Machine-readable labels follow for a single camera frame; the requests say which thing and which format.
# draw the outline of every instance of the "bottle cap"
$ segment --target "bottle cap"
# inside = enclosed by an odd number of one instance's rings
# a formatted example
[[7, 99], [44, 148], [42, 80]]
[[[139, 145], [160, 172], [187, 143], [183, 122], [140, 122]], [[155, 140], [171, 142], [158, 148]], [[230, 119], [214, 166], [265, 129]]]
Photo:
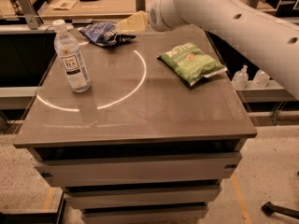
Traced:
[[52, 25], [54, 26], [55, 31], [67, 30], [67, 26], [64, 20], [56, 20], [52, 23]]

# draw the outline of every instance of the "concrete floor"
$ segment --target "concrete floor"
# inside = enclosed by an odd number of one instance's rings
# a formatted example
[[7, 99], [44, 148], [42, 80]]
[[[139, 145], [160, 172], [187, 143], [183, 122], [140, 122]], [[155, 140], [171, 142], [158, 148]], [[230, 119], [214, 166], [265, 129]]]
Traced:
[[[299, 210], [299, 124], [259, 126], [242, 148], [243, 159], [222, 191], [208, 205], [204, 219], [167, 220], [159, 224], [295, 224], [291, 217], [267, 217], [261, 206], [272, 202]], [[34, 169], [35, 160], [15, 149], [14, 134], [0, 135], [0, 212], [55, 212], [61, 197]], [[67, 206], [64, 224], [83, 224], [80, 212]]]

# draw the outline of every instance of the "blue chip bag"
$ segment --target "blue chip bag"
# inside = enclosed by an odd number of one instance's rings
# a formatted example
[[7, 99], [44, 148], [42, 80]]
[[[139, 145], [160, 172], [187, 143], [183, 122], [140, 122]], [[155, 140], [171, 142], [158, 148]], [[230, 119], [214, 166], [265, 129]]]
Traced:
[[120, 45], [135, 38], [135, 35], [118, 34], [116, 24], [110, 22], [90, 24], [79, 31], [100, 47]]

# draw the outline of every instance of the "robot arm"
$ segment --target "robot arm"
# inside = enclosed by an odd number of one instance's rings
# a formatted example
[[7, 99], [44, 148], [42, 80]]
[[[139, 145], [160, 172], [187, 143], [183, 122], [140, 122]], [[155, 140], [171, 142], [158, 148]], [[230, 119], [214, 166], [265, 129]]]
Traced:
[[217, 35], [299, 100], [299, 26], [239, 0], [154, 0], [149, 24], [159, 32], [194, 24]]

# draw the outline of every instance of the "clear water bottle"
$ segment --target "clear water bottle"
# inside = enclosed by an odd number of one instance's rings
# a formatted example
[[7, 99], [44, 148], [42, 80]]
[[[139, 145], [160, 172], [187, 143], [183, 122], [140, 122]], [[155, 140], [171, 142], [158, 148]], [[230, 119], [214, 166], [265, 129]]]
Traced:
[[70, 88], [76, 93], [84, 92], [90, 88], [91, 81], [78, 41], [67, 31], [64, 20], [54, 21], [53, 26], [56, 32], [54, 47]]
[[263, 88], [268, 84], [270, 76], [263, 70], [258, 70], [253, 79], [253, 84], [257, 87]]
[[243, 90], [248, 80], [249, 74], [247, 73], [247, 66], [244, 64], [240, 71], [235, 72], [235, 75], [232, 79], [234, 89], [237, 91]]

